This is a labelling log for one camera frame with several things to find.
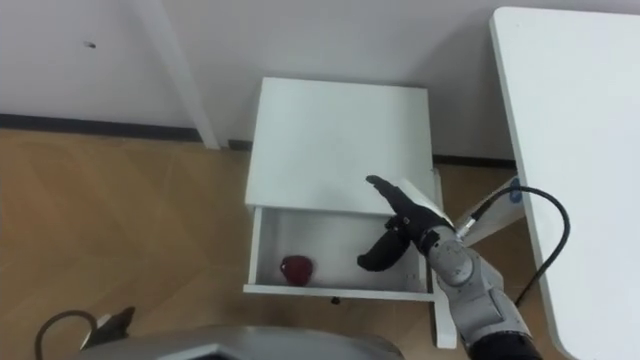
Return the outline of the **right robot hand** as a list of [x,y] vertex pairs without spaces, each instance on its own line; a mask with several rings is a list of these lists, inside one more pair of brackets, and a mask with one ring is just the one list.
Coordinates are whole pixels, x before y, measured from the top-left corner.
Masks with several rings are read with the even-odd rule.
[[360,268],[383,272],[393,267],[414,245],[421,255],[441,239],[455,236],[451,223],[430,208],[415,203],[398,186],[368,175],[370,183],[387,200],[395,214],[385,223],[386,232],[365,254],[357,257]]

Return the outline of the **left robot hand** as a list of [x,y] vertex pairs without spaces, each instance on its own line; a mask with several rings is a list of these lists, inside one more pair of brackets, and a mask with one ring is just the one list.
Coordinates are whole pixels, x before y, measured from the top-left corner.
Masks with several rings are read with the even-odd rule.
[[95,346],[124,340],[129,337],[129,327],[133,321],[136,308],[126,307],[116,314],[106,314],[93,318],[91,330],[83,341],[80,349],[86,350]]

